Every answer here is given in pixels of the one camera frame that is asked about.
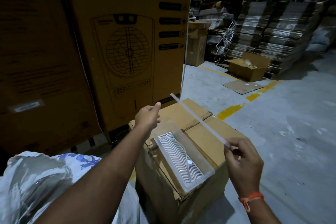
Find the fan grille illustration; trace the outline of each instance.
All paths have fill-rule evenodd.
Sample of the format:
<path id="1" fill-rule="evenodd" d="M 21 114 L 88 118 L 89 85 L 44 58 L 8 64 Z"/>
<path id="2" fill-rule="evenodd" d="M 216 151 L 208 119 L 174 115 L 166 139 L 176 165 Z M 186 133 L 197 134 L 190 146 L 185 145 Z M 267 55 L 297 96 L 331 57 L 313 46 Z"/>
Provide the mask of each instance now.
<path id="1" fill-rule="evenodd" d="M 109 38 L 106 56 L 113 73 L 132 77 L 148 64 L 149 44 L 145 35 L 136 28 L 120 28 Z"/>

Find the tangled wires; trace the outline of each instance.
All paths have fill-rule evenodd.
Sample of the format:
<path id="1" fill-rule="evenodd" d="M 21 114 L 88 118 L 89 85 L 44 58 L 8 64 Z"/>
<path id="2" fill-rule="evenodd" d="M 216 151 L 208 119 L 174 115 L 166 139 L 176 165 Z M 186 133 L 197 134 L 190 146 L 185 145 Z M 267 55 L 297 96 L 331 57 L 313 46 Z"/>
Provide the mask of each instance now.
<path id="1" fill-rule="evenodd" d="M 236 28 L 236 22 L 235 20 L 232 20 L 230 26 L 227 29 L 218 31 L 218 34 L 221 34 L 222 38 L 216 45 L 217 51 L 213 62 L 223 63 L 225 61 L 226 53 L 230 48 L 230 44 L 233 39 L 233 34 L 235 33 L 235 28 Z"/>

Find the orange wrist thread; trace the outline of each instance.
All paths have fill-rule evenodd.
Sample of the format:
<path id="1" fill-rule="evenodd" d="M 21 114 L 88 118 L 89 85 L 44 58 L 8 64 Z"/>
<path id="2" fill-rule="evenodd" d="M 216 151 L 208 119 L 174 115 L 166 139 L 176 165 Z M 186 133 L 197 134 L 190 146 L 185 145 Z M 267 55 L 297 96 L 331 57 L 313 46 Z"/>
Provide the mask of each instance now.
<path id="1" fill-rule="evenodd" d="M 256 200 L 256 199 L 264 199 L 264 195 L 259 192 L 252 192 L 247 197 L 240 197 L 239 201 L 243 204 L 245 210 L 249 213 L 250 212 L 250 201 Z"/>

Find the forearm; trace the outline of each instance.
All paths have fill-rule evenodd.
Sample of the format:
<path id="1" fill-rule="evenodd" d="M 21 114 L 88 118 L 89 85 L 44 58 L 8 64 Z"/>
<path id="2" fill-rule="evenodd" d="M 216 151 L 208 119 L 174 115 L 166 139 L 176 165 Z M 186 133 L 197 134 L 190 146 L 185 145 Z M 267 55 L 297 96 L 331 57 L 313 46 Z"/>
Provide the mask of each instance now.
<path id="1" fill-rule="evenodd" d="M 281 224 L 263 199 L 250 201 L 249 205 L 248 216 L 251 224 Z"/>
<path id="2" fill-rule="evenodd" d="M 118 209 L 146 131 L 132 130 L 114 150 L 55 200 L 37 220 L 42 223 L 108 223 Z"/>

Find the plastic rod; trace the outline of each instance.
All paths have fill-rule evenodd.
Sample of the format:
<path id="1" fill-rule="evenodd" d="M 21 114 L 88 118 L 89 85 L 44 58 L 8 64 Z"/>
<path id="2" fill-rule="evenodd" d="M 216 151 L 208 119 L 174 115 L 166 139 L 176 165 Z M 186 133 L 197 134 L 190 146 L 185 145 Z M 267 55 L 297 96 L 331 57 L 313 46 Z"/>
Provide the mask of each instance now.
<path id="1" fill-rule="evenodd" d="M 214 129 L 211 128 L 208 124 L 206 124 L 198 115 L 191 111 L 191 109 L 187 107 L 181 100 L 179 100 L 173 93 L 171 93 L 170 95 L 173 97 L 173 99 L 176 100 L 177 103 L 180 103 L 186 111 L 194 116 L 194 118 L 198 120 L 206 129 L 208 129 L 210 133 L 217 137 L 219 141 L 221 141 L 225 146 L 229 148 L 231 147 L 231 145 L 223 137 L 221 137 L 216 131 L 214 131 Z"/>

